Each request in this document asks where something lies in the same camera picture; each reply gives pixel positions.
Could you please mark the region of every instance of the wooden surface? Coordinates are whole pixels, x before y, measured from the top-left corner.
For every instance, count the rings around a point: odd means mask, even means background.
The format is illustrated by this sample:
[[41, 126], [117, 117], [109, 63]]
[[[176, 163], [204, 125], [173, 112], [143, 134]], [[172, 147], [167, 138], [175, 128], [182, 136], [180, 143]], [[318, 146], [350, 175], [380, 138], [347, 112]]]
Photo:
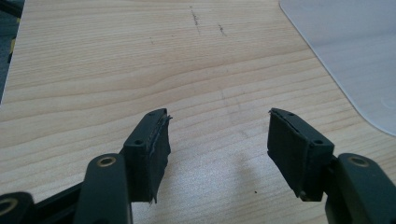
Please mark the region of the wooden surface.
[[271, 107], [396, 182], [396, 138], [355, 111], [276, 0], [35, 0], [0, 108], [0, 194], [39, 202], [76, 184], [161, 107], [172, 154], [159, 202], [133, 204], [136, 223], [326, 223], [324, 203], [296, 199], [266, 153]]

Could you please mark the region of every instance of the black plastic part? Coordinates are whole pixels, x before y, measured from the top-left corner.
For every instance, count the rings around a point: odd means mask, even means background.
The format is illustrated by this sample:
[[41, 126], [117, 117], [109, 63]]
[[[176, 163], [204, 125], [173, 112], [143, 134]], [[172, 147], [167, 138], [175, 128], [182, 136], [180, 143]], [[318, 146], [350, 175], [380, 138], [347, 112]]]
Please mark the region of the black plastic part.
[[131, 202], [157, 202], [157, 192], [171, 153], [170, 117], [165, 108], [151, 111], [136, 126], [120, 152], [127, 164]]
[[72, 223], [82, 183], [57, 193], [36, 204], [36, 218], [40, 224]]
[[132, 223], [123, 156], [105, 154], [90, 162], [73, 223]]
[[345, 153], [335, 173], [353, 223], [396, 223], [396, 188], [378, 164]]
[[335, 176], [334, 169], [337, 164], [338, 160], [333, 157], [332, 163], [324, 173], [324, 191], [328, 196], [325, 205], [326, 217], [329, 224], [350, 224], [352, 223], [352, 217]]
[[6, 0], [0, 0], [0, 10], [14, 17], [20, 18], [22, 16], [22, 8]]
[[0, 196], [0, 223], [35, 223], [32, 195], [15, 192]]
[[320, 202], [321, 175], [332, 160], [334, 144], [289, 111], [272, 108], [270, 114], [268, 155], [297, 197]]

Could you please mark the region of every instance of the white plastic sheet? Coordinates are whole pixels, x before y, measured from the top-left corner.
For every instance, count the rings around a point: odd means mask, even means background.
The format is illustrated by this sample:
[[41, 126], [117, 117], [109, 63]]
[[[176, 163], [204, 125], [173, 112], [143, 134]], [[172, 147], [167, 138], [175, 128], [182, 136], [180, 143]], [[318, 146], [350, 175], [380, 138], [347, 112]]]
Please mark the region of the white plastic sheet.
[[280, 0], [349, 101], [396, 136], [396, 1]]

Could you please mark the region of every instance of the gray floor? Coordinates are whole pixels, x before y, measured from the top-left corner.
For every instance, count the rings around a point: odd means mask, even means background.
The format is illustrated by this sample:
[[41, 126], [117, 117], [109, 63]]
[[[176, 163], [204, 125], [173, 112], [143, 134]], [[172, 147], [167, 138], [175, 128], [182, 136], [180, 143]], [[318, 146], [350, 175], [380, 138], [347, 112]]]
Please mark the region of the gray floor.
[[[24, 0], [9, 1], [19, 6], [23, 6]], [[8, 74], [8, 58], [11, 48], [11, 41], [17, 35], [17, 18], [0, 11], [0, 102], [3, 98], [3, 91]]]

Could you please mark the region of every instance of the hole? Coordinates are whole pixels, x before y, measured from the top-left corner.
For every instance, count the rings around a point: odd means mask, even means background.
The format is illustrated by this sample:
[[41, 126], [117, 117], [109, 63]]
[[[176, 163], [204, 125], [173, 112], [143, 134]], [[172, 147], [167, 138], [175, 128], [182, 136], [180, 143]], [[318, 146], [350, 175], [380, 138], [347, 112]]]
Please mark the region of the hole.
[[143, 141], [142, 140], [136, 140], [136, 141], [134, 141], [134, 143], [137, 144], [137, 145], [142, 145]]
[[116, 162], [116, 158], [114, 157], [104, 157], [100, 159], [96, 164], [100, 167], [107, 167], [109, 165], [114, 164]]
[[353, 164], [361, 167], [368, 167], [370, 165], [367, 160], [359, 157], [349, 157], [348, 160]]
[[18, 200], [14, 198], [6, 198], [0, 201], [0, 216], [12, 211], [18, 204]]

